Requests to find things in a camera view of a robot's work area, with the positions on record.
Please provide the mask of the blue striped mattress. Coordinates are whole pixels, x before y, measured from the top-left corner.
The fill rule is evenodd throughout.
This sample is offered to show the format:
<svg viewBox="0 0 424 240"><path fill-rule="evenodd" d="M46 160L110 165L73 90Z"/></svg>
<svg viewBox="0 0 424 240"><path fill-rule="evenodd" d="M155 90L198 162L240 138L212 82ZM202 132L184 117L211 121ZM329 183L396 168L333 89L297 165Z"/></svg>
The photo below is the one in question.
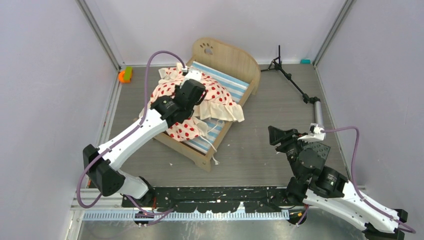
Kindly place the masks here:
<svg viewBox="0 0 424 240"><path fill-rule="evenodd" d="M186 142L211 144L225 123L245 120L240 102L250 85L196 61L190 69L202 74L206 97L194 107L192 118L184 122L181 130L189 135Z"/></svg>

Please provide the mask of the wooden pet bed frame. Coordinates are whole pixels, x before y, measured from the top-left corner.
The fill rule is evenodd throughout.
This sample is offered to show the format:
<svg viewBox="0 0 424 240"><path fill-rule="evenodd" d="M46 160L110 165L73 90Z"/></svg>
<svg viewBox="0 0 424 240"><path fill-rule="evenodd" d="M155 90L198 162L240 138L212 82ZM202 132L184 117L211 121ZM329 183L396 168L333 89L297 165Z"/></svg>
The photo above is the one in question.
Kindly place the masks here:
<svg viewBox="0 0 424 240"><path fill-rule="evenodd" d="M187 66L201 73L206 97L191 118L174 124L155 140L209 172L231 125L245 119L243 105L257 93L261 74L248 52L211 37L197 39L191 52Z"/></svg>

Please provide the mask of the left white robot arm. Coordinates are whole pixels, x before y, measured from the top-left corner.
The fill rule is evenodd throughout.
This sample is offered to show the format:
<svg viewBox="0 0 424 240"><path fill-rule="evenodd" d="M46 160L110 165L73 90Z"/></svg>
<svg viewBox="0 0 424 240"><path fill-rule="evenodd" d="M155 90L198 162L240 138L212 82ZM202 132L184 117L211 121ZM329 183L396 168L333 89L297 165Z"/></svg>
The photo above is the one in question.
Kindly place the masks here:
<svg viewBox="0 0 424 240"><path fill-rule="evenodd" d="M175 86L174 96L158 97L144 110L143 117L118 136L98 147L89 144L83 149L85 174L102 196L129 195L141 207L148 207L153 202L153 193L146 181L123 172L121 166L150 139L193 115L194 107L206 96L201 79L200 71L187 70L182 83Z"/></svg>

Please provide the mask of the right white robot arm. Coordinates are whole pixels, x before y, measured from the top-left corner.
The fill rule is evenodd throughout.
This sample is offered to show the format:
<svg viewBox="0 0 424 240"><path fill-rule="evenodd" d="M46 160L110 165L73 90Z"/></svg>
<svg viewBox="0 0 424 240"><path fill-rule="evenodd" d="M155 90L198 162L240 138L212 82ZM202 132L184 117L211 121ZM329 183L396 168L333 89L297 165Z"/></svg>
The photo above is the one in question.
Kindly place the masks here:
<svg viewBox="0 0 424 240"><path fill-rule="evenodd" d="M323 141L326 133L317 123L310 125L308 133L268 127L270 145L286 155L293 173L285 190L287 202L320 208L345 220L368 240L403 240L401 224L407 222L407 211L391 209L370 198L353 180L326 166L326 160L307 146Z"/></svg>

